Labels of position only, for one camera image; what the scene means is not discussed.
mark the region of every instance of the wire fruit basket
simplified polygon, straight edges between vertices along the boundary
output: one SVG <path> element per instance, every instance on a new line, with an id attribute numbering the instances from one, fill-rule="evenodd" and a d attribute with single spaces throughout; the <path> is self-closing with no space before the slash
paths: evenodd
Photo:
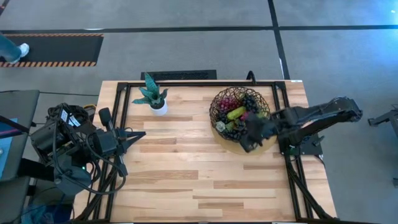
<path id="1" fill-rule="evenodd" d="M 210 105 L 211 126 L 225 140 L 239 142 L 247 133 L 244 120 L 248 113 L 269 118 L 269 106 L 253 89 L 234 86 L 219 92 Z"/>

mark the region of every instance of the person's foot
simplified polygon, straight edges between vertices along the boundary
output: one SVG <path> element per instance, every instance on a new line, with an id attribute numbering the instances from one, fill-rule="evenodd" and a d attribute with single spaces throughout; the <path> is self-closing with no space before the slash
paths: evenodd
<path id="1" fill-rule="evenodd" d="M 21 57 L 25 57 L 28 53 L 29 53 L 29 45 L 27 45 L 27 43 L 23 43 L 19 46 L 20 50 L 21 50 Z"/>
<path id="2" fill-rule="evenodd" d="M 17 60 L 15 60 L 13 62 L 10 62 L 11 64 L 15 64 L 15 63 L 19 62 L 19 60 L 22 57 L 25 57 L 29 53 L 29 45 L 27 45 L 26 43 L 23 43 L 23 44 L 21 44 L 18 47 L 21 50 L 21 56 L 19 56 L 19 58 Z"/>

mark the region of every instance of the succulent plant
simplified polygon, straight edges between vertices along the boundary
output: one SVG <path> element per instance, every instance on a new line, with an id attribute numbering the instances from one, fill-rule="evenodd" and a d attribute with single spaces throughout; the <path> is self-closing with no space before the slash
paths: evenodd
<path id="1" fill-rule="evenodd" d="M 144 95 L 141 99 L 135 99 L 133 103 L 135 104 L 149 104 L 153 109 L 159 109 L 164 105 L 164 99 L 167 96 L 167 90 L 163 90 L 160 94 L 159 85 L 156 85 L 154 79 L 148 74 L 145 73 L 145 85 L 146 89 L 140 87 L 139 90 Z"/>

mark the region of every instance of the floor mat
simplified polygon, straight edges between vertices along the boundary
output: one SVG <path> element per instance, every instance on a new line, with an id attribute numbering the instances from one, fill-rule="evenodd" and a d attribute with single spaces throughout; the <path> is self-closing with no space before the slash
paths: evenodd
<path id="1" fill-rule="evenodd" d="M 147 72 L 154 80 L 216 80 L 216 70 L 194 70 L 173 72 Z M 141 80 L 145 80 L 145 72 L 141 72 Z"/>
<path id="2" fill-rule="evenodd" d="M 29 44 L 29 53 L 12 65 L 0 58 L 0 67 L 92 67 L 100 54 L 104 34 L 6 34 L 16 45 Z"/>

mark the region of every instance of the gray floor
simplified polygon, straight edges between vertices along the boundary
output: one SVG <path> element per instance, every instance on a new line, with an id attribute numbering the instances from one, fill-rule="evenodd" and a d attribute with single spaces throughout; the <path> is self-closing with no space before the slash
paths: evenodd
<path id="1" fill-rule="evenodd" d="M 398 24 L 398 3 L 393 0 L 274 3 L 280 26 Z M 11 0 L 0 17 L 0 30 L 271 24 L 266 0 Z M 338 124 L 322 133 L 338 216 L 396 223 L 398 189 L 391 180 L 398 176 L 398 139 L 389 124 L 371 128 L 366 119 L 398 103 L 398 31 L 298 30 L 282 31 L 281 36 L 290 77 L 304 81 L 311 105 L 346 95 L 364 110 L 360 122 Z M 0 68 L 0 90 L 98 94 L 103 80 L 138 80 L 143 71 L 196 69 L 217 69 L 219 79 L 244 78 L 249 70 L 257 79 L 282 78 L 272 31 L 114 33 L 105 34 L 97 66 Z M 41 95 L 35 121 L 44 122 L 45 110 L 63 101 L 84 105 L 96 100 Z M 25 156 L 35 157 L 31 147 Z"/>

